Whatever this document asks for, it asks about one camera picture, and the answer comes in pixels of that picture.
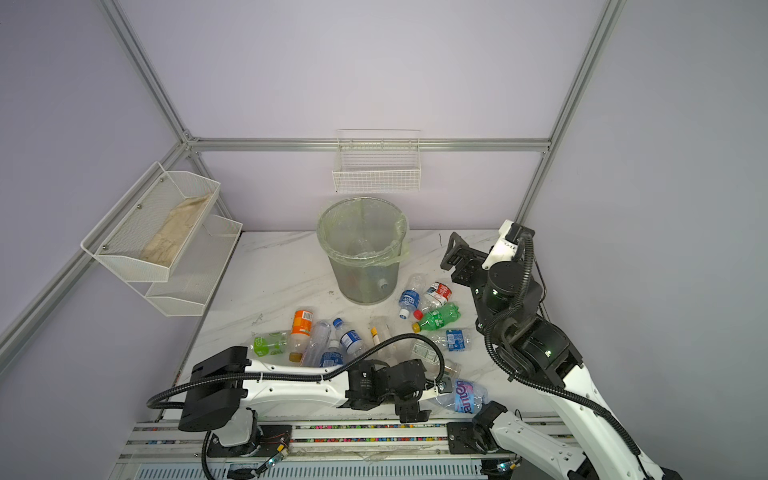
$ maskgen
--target mesh trash can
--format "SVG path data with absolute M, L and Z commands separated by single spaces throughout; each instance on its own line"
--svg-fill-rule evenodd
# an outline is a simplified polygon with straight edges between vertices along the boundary
M 328 255 L 339 291 L 362 305 L 392 295 L 407 231 L 403 212 L 379 198 L 349 198 L 323 212 L 317 240 Z

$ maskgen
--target wall-mounted shelf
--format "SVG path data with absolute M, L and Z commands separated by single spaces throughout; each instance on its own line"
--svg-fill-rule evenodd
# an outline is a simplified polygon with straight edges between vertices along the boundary
M 405 135 L 397 141 L 371 141 L 359 135 Z M 418 130 L 340 130 L 333 185 L 340 194 L 416 192 L 422 184 Z M 343 138 L 356 135 L 358 138 Z
M 118 220 L 109 220 L 114 218 L 111 213 L 105 216 L 81 247 L 165 316 L 203 315 L 243 224 L 211 213 L 220 184 L 210 178 L 167 171 L 156 163 L 137 184 L 149 187 Z M 147 245 L 164 228 L 171 211 L 196 198 L 201 199 L 197 208 L 180 222 L 176 247 L 161 262 L 148 261 Z

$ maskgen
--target white wire basket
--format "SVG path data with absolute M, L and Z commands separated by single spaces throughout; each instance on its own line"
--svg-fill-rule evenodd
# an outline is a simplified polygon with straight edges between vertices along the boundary
M 333 184 L 340 194 L 419 191 L 422 163 L 418 139 L 339 140 Z
M 84 243 L 81 244 L 99 263 L 126 283 L 168 282 L 190 246 L 190 240 L 195 237 L 219 197 L 220 184 L 215 180 L 186 171 L 166 171 L 159 164 L 152 168 L 161 171 L 157 179 L 98 249 L 90 251 Z M 206 195 L 210 198 L 170 264 L 165 266 L 142 260 L 141 254 L 162 228 L 171 209 L 187 198 Z
M 152 283 L 144 298 L 165 316 L 201 316 L 223 275 L 243 224 L 210 214 L 167 282 Z

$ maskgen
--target marble table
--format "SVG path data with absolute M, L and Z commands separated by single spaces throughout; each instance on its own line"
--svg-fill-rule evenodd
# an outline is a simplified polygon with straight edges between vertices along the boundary
M 490 360 L 475 331 L 474 304 L 469 288 L 450 282 L 450 273 L 440 269 L 452 230 L 413 230 L 409 232 L 409 257 L 400 264 L 398 287 L 387 300 L 373 306 L 348 301 L 336 279 L 315 232 L 246 232 L 240 238 L 221 280 L 210 310 L 183 365 L 177 383 L 189 381 L 192 367 L 221 350 L 234 345 L 248 346 L 261 333 L 290 329 L 296 310 L 314 312 L 315 320 L 336 317 L 351 323 L 361 335 L 373 317 L 385 316 L 393 334 L 411 332 L 413 319 L 397 316 L 399 293 L 412 273 L 424 273 L 428 281 L 442 280 L 453 290 L 452 301 L 462 317 L 454 324 L 471 333 L 470 350 L 446 353 L 447 359 L 462 366 L 463 379 L 485 386 L 492 400 L 520 409 L 523 416 L 554 415 L 545 399 L 532 389 L 510 383 Z M 487 251 L 498 238 L 497 230 L 459 230 L 471 247 Z M 268 356 L 262 360 L 289 364 L 287 356 Z M 184 395 L 174 397 L 182 400 Z M 432 407 L 436 418 L 470 415 Z M 165 419 L 178 419 L 180 410 L 165 412 Z M 316 404 L 280 404 L 260 409 L 263 420 L 394 419 L 391 405 L 368 412 L 318 407 Z

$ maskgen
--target robotic arm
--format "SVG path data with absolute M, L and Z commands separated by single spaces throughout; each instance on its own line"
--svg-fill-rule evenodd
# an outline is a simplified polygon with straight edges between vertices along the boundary
M 533 230 L 507 220 L 499 234 L 491 252 L 483 253 L 453 233 L 441 267 L 454 269 L 453 282 L 472 290 L 475 328 L 491 358 L 509 374 L 509 381 L 545 395 L 580 446 L 567 447 L 490 402 L 472 422 L 448 424 L 451 453 L 514 452 L 558 480 L 681 480 L 640 450 L 607 407 L 568 336 L 538 315 L 543 289 L 531 275 Z M 441 369 L 434 381 L 425 377 L 421 360 L 394 366 L 365 360 L 406 338 L 428 343 L 437 352 Z M 147 406 L 182 408 L 179 430 L 209 432 L 206 439 L 214 436 L 216 456 L 252 456 L 264 433 L 257 425 L 257 406 L 297 401 L 370 410 L 392 403 L 400 422 L 426 422 L 430 411 L 421 410 L 419 400 L 451 389 L 450 382 L 442 381 L 445 364 L 437 345 L 414 333 L 392 337 L 335 369 L 271 366 L 252 362 L 246 353 L 245 347 L 235 346 L 198 363 L 188 384 L 155 395 Z M 183 404 L 164 401 L 181 392 L 187 392 Z M 290 429 L 285 435 L 290 437 Z M 209 447 L 206 440 L 204 470 Z M 285 454 L 274 452 L 263 468 Z

